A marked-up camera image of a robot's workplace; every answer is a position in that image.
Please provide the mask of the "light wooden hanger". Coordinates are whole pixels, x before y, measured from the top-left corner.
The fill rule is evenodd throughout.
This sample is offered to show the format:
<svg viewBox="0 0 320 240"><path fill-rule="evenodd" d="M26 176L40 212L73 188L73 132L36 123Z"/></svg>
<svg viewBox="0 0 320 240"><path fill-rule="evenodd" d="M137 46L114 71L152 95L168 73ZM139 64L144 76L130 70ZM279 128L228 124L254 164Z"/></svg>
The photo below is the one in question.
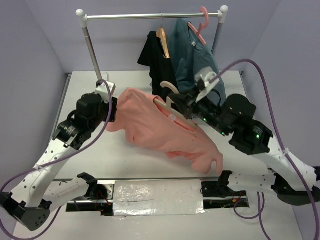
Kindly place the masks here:
<svg viewBox="0 0 320 240"><path fill-rule="evenodd" d="M179 90L170 82L168 81L162 81L160 83L160 86L162 88L168 88L170 89L174 94L179 94ZM161 106L164 109L166 109L167 111L169 111L172 115L174 115L176 118L181 119L186 125L188 125L189 127L191 127L192 129L196 130L198 125L195 124L192 120L190 119L186 119L180 112L178 112L177 110L175 110L174 108L172 108L172 104L174 104L173 100L168 96L166 98L166 102L163 102L162 100L159 100L157 98L153 99L153 102L157 105L157 106Z"/></svg>

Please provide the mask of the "salmon pink t shirt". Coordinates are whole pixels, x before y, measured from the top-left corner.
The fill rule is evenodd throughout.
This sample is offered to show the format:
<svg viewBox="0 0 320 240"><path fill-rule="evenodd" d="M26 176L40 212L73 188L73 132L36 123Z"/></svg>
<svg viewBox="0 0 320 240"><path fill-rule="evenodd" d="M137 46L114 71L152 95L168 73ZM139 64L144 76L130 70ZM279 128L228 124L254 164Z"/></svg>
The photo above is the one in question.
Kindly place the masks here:
<svg viewBox="0 0 320 240"><path fill-rule="evenodd" d="M137 147L163 152L168 158L184 157L201 174L208 174L215 165L220 175L224 158L216 144L197 124L189 126L162 103L157 95L127 88L118 98L115 121L106 129L123 130L126 140Z"/></svg>

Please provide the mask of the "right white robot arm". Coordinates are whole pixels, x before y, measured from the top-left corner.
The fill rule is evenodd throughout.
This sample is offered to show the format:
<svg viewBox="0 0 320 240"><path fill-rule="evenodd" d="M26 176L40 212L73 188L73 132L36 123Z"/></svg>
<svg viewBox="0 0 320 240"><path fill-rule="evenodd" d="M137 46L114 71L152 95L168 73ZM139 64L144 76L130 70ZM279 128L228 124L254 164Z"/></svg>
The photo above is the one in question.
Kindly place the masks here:
<svg viewBox="0 0 320 240"><path fill-rule="evenodd" d="M276 194L282 202L304 206L320 201L319 167L312 167L281 149L272 131L254 119L256 106L241 94L231 94L223 105L209 99L196 101L191 94L169 94L186 118L198 117L222 136L231 135L229 144L239 152L262 161L267 174L244 175L224 170L217 181L217 190L228 196L231 192L255 191Z"/></svg>

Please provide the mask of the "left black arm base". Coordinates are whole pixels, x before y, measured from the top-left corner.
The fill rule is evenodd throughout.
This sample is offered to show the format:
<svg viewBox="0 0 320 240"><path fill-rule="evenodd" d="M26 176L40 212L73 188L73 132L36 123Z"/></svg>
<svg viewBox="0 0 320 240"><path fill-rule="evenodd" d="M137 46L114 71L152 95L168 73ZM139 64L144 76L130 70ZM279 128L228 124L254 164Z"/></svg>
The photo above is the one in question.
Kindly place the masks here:
<svg viewBox="0 0 320 240"><path fill-rule="evenodd" d="M98 181L88 173L81 173L77 177L85 180L88 189L84 195L67 203L66 212L99 212L101 216L113 216L115 184Z"/></svg>

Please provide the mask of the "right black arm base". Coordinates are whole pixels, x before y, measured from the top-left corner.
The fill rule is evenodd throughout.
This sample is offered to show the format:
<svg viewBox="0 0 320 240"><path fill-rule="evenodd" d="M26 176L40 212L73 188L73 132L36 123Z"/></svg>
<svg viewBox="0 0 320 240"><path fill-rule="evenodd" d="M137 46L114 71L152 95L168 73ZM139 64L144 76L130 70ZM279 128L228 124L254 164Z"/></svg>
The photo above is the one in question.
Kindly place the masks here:
<svg viewBox="0 0 320 240"><path fill-rule="evenodd" d="M248 208L248 198L245 191L234 191L228 187L232 171L223 171L217 179L201 180L200 193L203 197L203 207L210 209Z"/></svg>

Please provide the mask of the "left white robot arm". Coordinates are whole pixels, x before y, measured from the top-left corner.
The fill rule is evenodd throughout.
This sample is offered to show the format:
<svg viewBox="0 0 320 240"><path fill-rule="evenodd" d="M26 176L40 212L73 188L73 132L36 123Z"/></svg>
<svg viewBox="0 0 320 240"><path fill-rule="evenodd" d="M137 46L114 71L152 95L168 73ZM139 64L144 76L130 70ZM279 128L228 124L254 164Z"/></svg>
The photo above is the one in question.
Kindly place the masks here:
<svg viewBox="0 0 320 240"><path fill-rule="evenodd" d="M77 101L76 109L58 125L32 172L25 173L23 180L11 191L0 192L0 206L33 232L48 220L51 212L69 201L107 196L108 190L85 172L53 190L49 186L67 161L83 149L83 144L101 123L115 121L117 103L115 97L111 102L105 102L99 94L84 94Z"/></svg>

